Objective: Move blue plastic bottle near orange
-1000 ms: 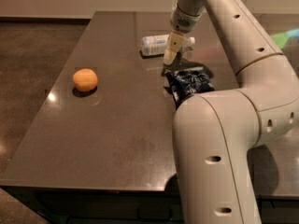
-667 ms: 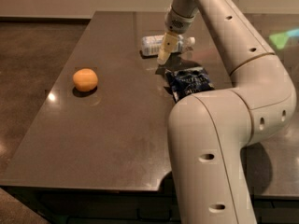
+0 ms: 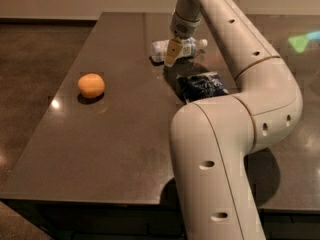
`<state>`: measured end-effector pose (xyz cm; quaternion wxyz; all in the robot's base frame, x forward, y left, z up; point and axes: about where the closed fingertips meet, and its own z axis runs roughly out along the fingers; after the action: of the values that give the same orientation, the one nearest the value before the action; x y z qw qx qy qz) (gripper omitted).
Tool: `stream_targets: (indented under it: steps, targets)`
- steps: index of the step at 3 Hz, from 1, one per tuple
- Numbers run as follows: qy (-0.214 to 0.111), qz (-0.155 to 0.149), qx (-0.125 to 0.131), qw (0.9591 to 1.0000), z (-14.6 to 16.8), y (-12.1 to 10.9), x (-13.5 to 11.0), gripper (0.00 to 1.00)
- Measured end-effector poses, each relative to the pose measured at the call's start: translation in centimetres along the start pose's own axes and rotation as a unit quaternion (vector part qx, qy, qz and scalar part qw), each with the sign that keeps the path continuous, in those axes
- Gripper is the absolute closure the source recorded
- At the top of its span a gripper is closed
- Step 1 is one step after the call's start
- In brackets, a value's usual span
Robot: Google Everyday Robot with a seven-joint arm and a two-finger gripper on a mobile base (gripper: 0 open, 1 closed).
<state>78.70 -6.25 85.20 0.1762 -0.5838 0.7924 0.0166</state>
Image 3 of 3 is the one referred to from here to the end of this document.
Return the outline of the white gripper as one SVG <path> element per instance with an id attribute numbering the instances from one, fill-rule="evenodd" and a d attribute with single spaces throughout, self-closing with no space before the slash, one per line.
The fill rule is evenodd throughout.
<path id="1" fill-rule="evenodd" d="M 182 51 L 183 44 L 180 39 L 188 39 L 194 35 L 200 25 L 201 20 L 188 21 L 178 15 L 177 12 L 172 14 L 170 30 L 175 37 L 168 42 L 167 52 L 164 59 L 164 64 L 167 67 L 172 67 L 176 62 L 180 52 Z"/>

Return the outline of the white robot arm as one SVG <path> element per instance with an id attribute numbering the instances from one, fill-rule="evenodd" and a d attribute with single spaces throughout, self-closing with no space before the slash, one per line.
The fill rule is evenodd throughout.
<path id="1" fill-rule="evenodd" d="M 182 107 L 170 152 L 188 240 L 265 240 L 244 158 L 288 136 L 303 108 L 288 66 L 233 0 L 178 0 L 165 63 L 205 22 L 238 88 Z"/>

